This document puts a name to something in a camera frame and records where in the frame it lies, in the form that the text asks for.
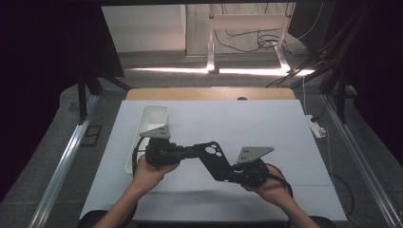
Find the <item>white tabletop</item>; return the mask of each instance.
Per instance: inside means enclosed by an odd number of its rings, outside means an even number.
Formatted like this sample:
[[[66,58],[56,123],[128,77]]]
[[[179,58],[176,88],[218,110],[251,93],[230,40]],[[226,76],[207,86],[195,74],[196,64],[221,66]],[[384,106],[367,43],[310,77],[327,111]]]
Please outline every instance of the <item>white tabletop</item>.
[[[298,100],[123,101],[81,217],[109,210],[131,181],[125,163],[143,108],[168,107],[172,143],[215,141],[230,164],[243,146],[272,146],[265,162],[279,167],[311,216],[345,220],[336,190]],[[151,221],[287,220],[276,206],[235,183],[215,181],[198,159],[184,160],[139,201],[134,219]]]

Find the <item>light strip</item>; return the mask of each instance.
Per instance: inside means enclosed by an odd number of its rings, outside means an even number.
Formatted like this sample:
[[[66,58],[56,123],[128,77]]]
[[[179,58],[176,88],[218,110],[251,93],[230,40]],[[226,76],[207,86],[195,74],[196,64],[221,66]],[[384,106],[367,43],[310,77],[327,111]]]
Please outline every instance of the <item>light strip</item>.
[[[171,73],[200,73],[208,74],[207,68],[174,68],[174,67],[154,67],[154,68],[132,68],[131,71],[156,71],[156,72],[171,72]],[[220,68],[220,74],[250,74],[261,76],[286,76],[288,66],[282,68]],[[305,76],[314,72],[312,69],[303,69],[297,76]]]

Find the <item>power strip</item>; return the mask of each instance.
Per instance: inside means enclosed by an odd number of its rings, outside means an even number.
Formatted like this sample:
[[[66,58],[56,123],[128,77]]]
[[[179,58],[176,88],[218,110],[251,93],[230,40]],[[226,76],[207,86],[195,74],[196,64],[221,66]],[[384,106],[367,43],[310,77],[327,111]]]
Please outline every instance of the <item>power strip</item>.
[[[306,121],[308,122],[309,126],[311,127],[312,133],[314,134],[315,138],[320,139],[326,137],[326,130],[323,127],[320,127],[317,122],[312,122],[313,116],[306,115]]]

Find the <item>human arm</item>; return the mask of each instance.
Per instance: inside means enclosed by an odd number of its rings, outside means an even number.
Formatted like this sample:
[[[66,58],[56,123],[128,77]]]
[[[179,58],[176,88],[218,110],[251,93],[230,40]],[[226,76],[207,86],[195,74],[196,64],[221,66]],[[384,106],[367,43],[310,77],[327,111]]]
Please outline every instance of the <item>human arm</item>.
[[[130,215],[137,201],[157,186],[165,174],[173,171],[176,167],[178,164],[156,168],[147,163],[145,156],[142,155],[139,158],[132,182],[95,227],[118,227],[121,225]]]
[[[271,165],[267,165],[269,173],[282,177],[280,171]],[[318,228],[319,226],[306,215],[298,206],[297,202],[290,196],[287,189],[277,180],[267,179],[260,187],[243,185],[247,191],[260,195],[264,200],[275,204],[291,220],[296,228]]]

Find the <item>black curtain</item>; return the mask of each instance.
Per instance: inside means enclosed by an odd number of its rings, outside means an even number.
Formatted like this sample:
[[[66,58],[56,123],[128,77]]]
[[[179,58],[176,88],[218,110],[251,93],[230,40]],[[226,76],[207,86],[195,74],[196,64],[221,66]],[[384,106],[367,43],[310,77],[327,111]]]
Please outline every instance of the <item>black curtain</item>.
[[[42,140],[60,94],[94,68],[123,77],[101,7],[3,1],[0,6],[0,200]]]
[[[355,107],[376,135],[402,164],[403,23],[401,1],[363,1],[371,9],[342,61],[348,82],[357,91]],[[327,39],[359,4],[337,2]]]

